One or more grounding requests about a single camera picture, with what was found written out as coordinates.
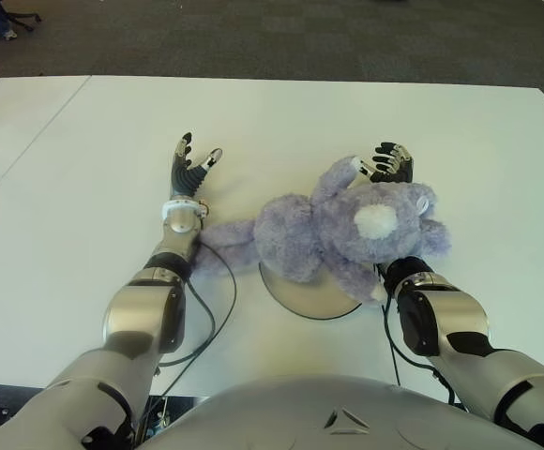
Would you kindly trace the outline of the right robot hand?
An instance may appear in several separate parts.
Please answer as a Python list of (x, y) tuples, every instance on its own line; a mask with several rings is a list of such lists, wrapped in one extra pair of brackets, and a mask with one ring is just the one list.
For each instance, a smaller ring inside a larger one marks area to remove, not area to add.
[(411, 183), (414, 159), (405, 146), (381, 142), (371, 154), (371, 163), (355, 157), (355, 169), (372, 183)]

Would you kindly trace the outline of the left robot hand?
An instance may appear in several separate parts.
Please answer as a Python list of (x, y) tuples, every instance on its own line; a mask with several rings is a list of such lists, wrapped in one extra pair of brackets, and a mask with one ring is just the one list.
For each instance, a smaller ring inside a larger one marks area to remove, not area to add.
[(212, 150), (205, 159), (193, 165), (188, 158), (191, 151), (192, 133), (182, 136), (174, 149), (172, 168), (170, 171), (170, 198), (186, 196), (192, 198), (207, 177), (211, 169), (221, 160), (221, 148)]

